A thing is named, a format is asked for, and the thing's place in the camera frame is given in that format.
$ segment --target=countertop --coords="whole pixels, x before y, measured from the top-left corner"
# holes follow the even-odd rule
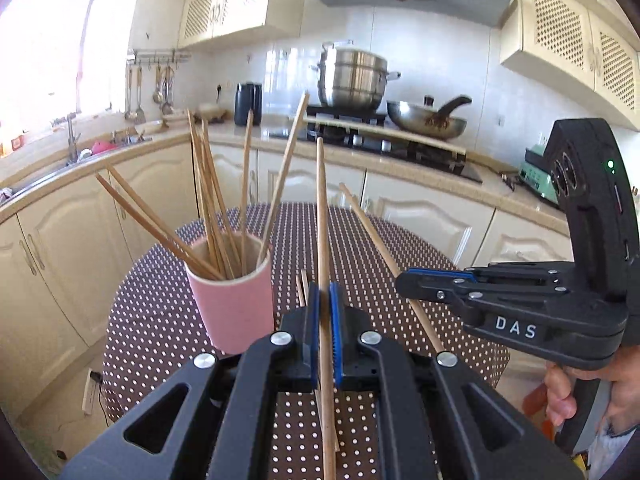
[[[252,131],[252,148],[283,153],[286,146],[286,139],[271,137],[270,134],[285,133],[290,126],[290,120],[287,118],[272,117],[269,118],[268,121],[265,121],[265,123],[266,124],[262,126],[254,126]],[[145,155],[146,153],[184,142],[190,142],[189,126],[186,121],[176,121],[171,123],[170,126],[170,129],[165,132],[152,134],[152,140],[93,156],[87,161],[78,164],[76,167],[47,180],[39,186],[33,187],[33,189],[23,193],[19,198],[8,202],[4,206],[0,206],[0,223],[50,192],[84,176],[103,170],[107,164],[118,164],[124,160]],[[242,148],[244,144],[244,131],[244,126],[235,126],[231,121],[225,121],[223,124],[211,124],[209,126],[209,139],[210,142],[215,144]],[[294,154],[315,160],[316,146],[311,142],[297,142]],[[370,153],[346,150],[337,146],[326,145],[324,156],[327,163],[330,164],[372,171],[373,173],[384,174],[393,178],[449,192],[519,216],[565,236],[569,235],[564,213],[541,202],[533,193],[524,188],[517,187],[516,191],[511,191],[511,189],[502,182],[498,174],[484,166],[474,165],[482,178],[482,184],[478,184],[477,182],[472,182],[459,176],[417,166],[410,162],[403,162]],[[46,158],[51,160],[52,154],[47,154]],[[33,167],[33,173],[44,166],[44,164],[41,164],[40,167],[38,167],[37,161],[31,161],[30,164]]]

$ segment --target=table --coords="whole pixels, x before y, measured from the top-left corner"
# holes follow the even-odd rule
[[[248,230],[261,234],[268,204],[248,209]],[[229,211],[238,225],[238,210]],[[426,241],[404,228],[379,218],[373,225],[399,267],[455,269]],[[411,307],[395,292],[394,280],[353,212],[329,208],[329,244],[332,280],[342,284],[348,303],[371,317],[375,330],[392,336],[405,348],[432,355]],[[200,220],[178,234],[187,243],[204,235]],[[316,207],[310,203],[283,203],[274,226],[273,269],[276,326],[283,313],[298,306],[296,275],[300,269],[316,275]],[[453,350],[495,386],[506,368],[505,347],[462,332],[445,305],[425,303],[426,311],[445,348]],[[107,332],[104,388],[109,416],[117,420],[201,352],[224,355],[213,348],[187,281],[184,264],[162,247],[154,246],[132,268],[120,285]],[[377,478],[378,447],[373,395],[336,395],[336,425],[340,452],[338,478]],[[313,394],[278,396],[273,425],[270,478],[314,480],[322,478],[321,440]]]

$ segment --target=faucet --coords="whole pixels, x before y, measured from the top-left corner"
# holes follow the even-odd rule
[[[74,125],[73,120],[76,118],[76,113],[70,113],[66,116],[66,128],[68,130],[68,161],[67,164],[75,164],[78,161],[78,139],[82,135],[82,133],[74,136]]]

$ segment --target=utensil rack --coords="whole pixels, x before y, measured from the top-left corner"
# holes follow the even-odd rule
[[[182,52],[177,49],[159,49],[145,50],[143,48],[129,49],[127,52],[127,65],[143,65],[148,64],[151,67],[154,64],[172,64],[178,68],[180,63],[186,63],[191,59],[189,52]]]

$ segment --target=wooden chopstick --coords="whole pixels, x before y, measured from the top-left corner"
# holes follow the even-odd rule
[[[291,165],[291,157],[293,156],[293,149],[296,146],[296,137],[298,136],[298,131],[302,127],[304,123],[304,115],[306,112],[306,105],[309,102],[309,92],[304,92],[302,97],[300,98],[300,103],[298,104],[298,110],[296,111],[296,116],[293,119],[293,126],[291,127],[291,131],[289,132],[289,140],[287,141],[287,147],[284,151],[284,156],[282,158],[282,165],[280,167],[280,173],[278,174],[278,181],[276,182],[275,190],[273,191],[273,197],[271,199],[271,206],[269,207],[269,214],[267,215],[267,221],[264,225],[264,233],[262,234],[262,244],[260,245],[260,251],[258,252],[258,259],[255,263],[257,267],[260,265],[260,262],[264,259],[267,254],[267,249],[269,247],[269,239],[271,238],[271,231],[273,229],[273,224],[276,220],[276,213],[278,210],[278,206],[280,205],[280,199],[282,198],[282,191],[284,189],[284,181],[287,179],[287,174],[289,173],[289,166]]]
[[[195,173],[198,175],[198,179],[200,181],[200,195],[203,198],[202,200],[202,220],[204,223],[204,232],[207,237],[207,247],[209,248],[209,259],[210,262],[222,273],[223,277],[226,279],[225,266],[222,264],[222,261],[218,258],[218,248],[216,246],[216,239],[213,235],[213,228],[211,226],[211,216],[215,215],[215,212],[210,212],[209,207],[207,206],[207,200],[204,200],[204,194],[207,192],[204,184],[204,175],[200,172],[200,142],[199,139],[194,137],[194,129],[190,127],[191,133],[191,141],[193,142],[193,151],[195,156]]]
[[[202,121],[202,149],[204,152],[204,161],[209,171],[209,176],[213,183],[213,189],[216,193],[216,201],[220,207],[220,216],[222,217],[222,225],[225,227],[229,236],[229,246],[231,247],[231,253],[234,258],[233,263],[235,265],[234,271],[236,274],[242,276],[242,268],[240,263],[240,253],[238,252],[238,246],[236,245],[236,238],[233,236],[233,230],[229,223],[229,217],[226,214],[225,200],[222,196],[222,190],[220,189],[220,182],[218,181],[218,174],[216,173],[216,165],[213,162],[213,155],[211,155],[211,146],[209,145],[209,123]]]
[[[320,289],[320,425],[324,480],[335,480],[334,363],[329,305],[329,231],[327,225],[324,142],[316,140],[316,188],[318,200],[318,287]]]
[[[95,177],[102,187],[113,197],[113,199],[120,204],[127,213],[129,213],[140,227],[152,235],[152,237],[155,238],[162,247],[168,250],[176,258],[184,261],[194,272],[198,272],[203,277],[210,280],[218,279],[215,273],[209,272],[209,269],[207,269],[202,260],[197,258],[195,255],[192,256],[191,254],[181,251],[169,237],[160,232],[160,230],[158,230],[158,228],[156,228],[149,220],[144,218],[120,193],[118,193],[117,190],[111,187],[101,174],[97,173]]]
[[[300,281],[300,285],[302,286],[302,298],[303,301],[305,302],[304,305],[302,306],[306,306],[308,305],[309,302],[309,276],[306,273],[306,270],[301,270],[300,271],[300,277],[296,276],[296,283],[298,283],[298,281]],[[298,299],[300,300],[300,289],[298,289]],[[318,384],[318,387],[314,390],[314,393],[316,395],[316,406],[318,407],[318,418],[320,418],[320,420],[322,420],[322,404],[320,402],[320,385]],[[338,433],[337,431],[335,431],[335,427],[334,427],[334,451],[335,452],[339,452],[340,451],[340,443],[338,441]]]
[[[394,276],[394,278],[398,277],[398,275],[400,274],[400,268],[398,267],[398,264],[396,264],[396,261],[391,256],[391,253],[389,253],[388,249],[385,246],[385,243],[382,241],[382,238],[380,238],[380,235],[376,231],[376,228],[373,227],[371,220],[367,218],[367,216],[364,214],[364,211],[360,209],[360,206],[354,200],[353,195],[351,194],[349,189],[342,183],[340,184],[340,190],[344,193],[347,199],[347,202],[353,209],[354,213],[356,213],[356,215],[360,219],[362,226],[364,227],[365,231],[371,238],[371,241],[373,242],[373,244],[376,246],[376,249],[382,256],[382,259],[385,261],[386,266],[389,268],[389,271],[391,271],[391,274]],[[431,341],[431,345],[433,346],[433,349],[436,352],[443,352],[444,346],[442,345],[440,338],[438,338],[438,334],[436,334],[436,331],[434,330],[433,325],[429,320],[429,317],[425,313],[420,303],[417,300],[408,300],[408,301],[409,301],[409,305],[411,305],[411,308],[414,310],[414,314],[418,318],[418,321],[422,325],[422,329],[424,330],[425,334],[429,338],[429,341]]]
[[[156,212],[151,208],[151,206],[149,206],[149,204],[147,204],[142,199],[142,197],[138,193],[136,193],[136,191],[121,176],[121,174],[119,174],[118,171],[116,171],[116,169],[113,166],[111,166],[110,164],[107,164],[106,169],[109,173],[111,173],[111,175],[114,177],[116,182],[120,184],[122,189],[131,197],[131,199],[138,206],[138,208],[140,208],[140,210],[144,214],[146,214],[151,219],[151,221],[160,228],[161,231],[164,231],[164,234],[168,236],[170,240],[172,240],[176,245],[178,245],[178,247],[180,247],[181,250],[187,253],[193,260],[198,261],[201,264],[201,266],[205,267],[208,274],[212,274],[213,276],[216,277],[216,279],[220,279],[222,277],[218,273],[216,273],[216,269],[214,267],[212,267],[206,261],[201,260],[199,257],[196,256],[196,253],[193,251],[193,249],[191,249],[191,247],[189,247],[187,243],[182,241],[182,239],[175,233],[175,231],[171,229],[156,214]]]
[[[249,184],[249,158],[251,155],[251,129],[254,124],[254,111],[249,110],[246,117],[244,149],[242,150],[242,191],[240,192],[240,266],[242,275],[247,272],[246,263],[246,195]]]
[[[305,293],[305,304],[309,304],[309,275],[306,270],[300,271],[300,281],[302,282],[302,291]]]
[[[305,291],[302,288],[302,280],[300,280],[300,276],[296,276],[296,289],[298,290],[298,304],[299,304],[299,306],[306,306]]]
[[[213,237],[214,237],[214,240],[216,241],[218,250],[220,250],[220,254],[222,255],[222,263],[223,263],[222,269],[226,268],[225,270],[226,278],[234,279],[236,276],[235,276],[233,267],[231,266],[231,262],[229,261],[229,256],[226,252],[225,243],[222,238],[222,234],[220,233],[220,227],[218,226],[218,221],[215,218],[216,207],[213,203],[213,192],[211,189],[211,182],[209,179],[209,175],[207,173],[207,165],[204,161],[204,147],[202,145],[202,141],[200,137],[195,131],[193,120],[191,120],[190,110],[188,110],[188,115],[190,118],[191,139],[193,140],[193,143],[195,146],[194,151],[196,153],[196,162],[198,165],[198,170],[200,171],[200,183],[204,191],[202,193],[202,196],[204,197],[204,200],[207,203],[208,213],[211,218],[211,222],[210,222],[211,230],[213,232]]]

